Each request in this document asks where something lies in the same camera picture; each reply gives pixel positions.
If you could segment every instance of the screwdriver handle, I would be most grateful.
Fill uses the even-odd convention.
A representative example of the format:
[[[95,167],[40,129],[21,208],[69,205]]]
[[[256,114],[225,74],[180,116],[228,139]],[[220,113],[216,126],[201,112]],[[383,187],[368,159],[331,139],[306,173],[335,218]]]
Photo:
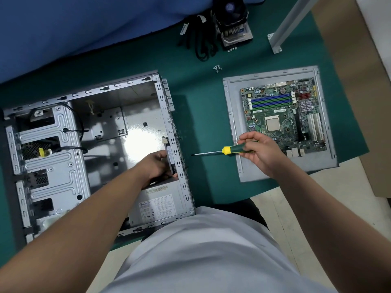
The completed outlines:
[[[232,154],[232,153],[241,153],[241,152],[246,152],[246,153],[251,153],[254,151],[244,151],[243,147],[246,145],[246,143],[239,144],[239,145],[234,145],[234,146],[225,146],[222,149],[222,153],[225,155]]]

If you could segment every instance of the green circuit board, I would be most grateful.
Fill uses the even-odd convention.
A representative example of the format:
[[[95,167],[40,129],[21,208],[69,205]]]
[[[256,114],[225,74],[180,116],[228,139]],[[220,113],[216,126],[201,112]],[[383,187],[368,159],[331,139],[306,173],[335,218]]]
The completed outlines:
[[[266,134],[288,157],[327,150],[314,78],[241,89],[248,131]]]

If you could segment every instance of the green and yellow screwdriver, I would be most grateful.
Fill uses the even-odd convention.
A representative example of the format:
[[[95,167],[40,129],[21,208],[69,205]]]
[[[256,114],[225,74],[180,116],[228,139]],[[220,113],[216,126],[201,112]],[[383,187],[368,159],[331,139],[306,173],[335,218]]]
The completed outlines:
[[[196,155],[206,155],[206,154],[216,154],[216,153],[223,153],[225,155],[232,154],[232,153],[251,153],[253,151],[244,151],[245,143],[240,144],[240,145],[233,145],[233,146],[225,146],[221,151],[214,151],[214,152],[206,152],[206,153],[197,153],[197,154],[192,154],[191,156],[196,156]]]

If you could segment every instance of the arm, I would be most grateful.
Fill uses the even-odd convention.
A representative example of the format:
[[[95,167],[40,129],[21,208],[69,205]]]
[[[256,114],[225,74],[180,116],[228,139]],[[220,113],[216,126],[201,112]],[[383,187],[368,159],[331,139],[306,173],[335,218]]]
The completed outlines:
[[[344,293],[391,291],[391,243],[296,166],[266,135],[244,133],[241,156],[279,183],[326,274]]]
[[[147,155],[29,243],[0,270],[0,293],[85,292],[141,188],[165,172]]]

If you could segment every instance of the green table surface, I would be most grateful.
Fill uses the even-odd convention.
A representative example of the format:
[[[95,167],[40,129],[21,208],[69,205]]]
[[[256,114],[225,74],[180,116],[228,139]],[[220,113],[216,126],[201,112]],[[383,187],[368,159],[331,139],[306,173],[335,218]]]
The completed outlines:
[[[292,32],[280,54],[272,53],[267,34],[278,28],[295,2],[266,0],[261,6],[249,6],[248,22],[253,41],[229,53],[220,50],[207,62],[200,62],[194,49],[177,47],[182,28],[182,24],[177,24],[125,43],[63,58],[3,83],[0,106],[53,98],[70,90],[82,90],[89,85],[157,69],[168,80],[175,106],[173,118],[181,137],[196,205],[230,203],[252,197],[276,187],[277,183],[271,179],[240,183],[234,156],[190,157],[192,153],[217,151],[232,145],[223,77],[319,66],[338,161],[368,152],[312,15],[308,14]],[[222,67],[219,73],[213,70],[217,64]],[[16,252],[2,179],[0,216],[2,265]]]

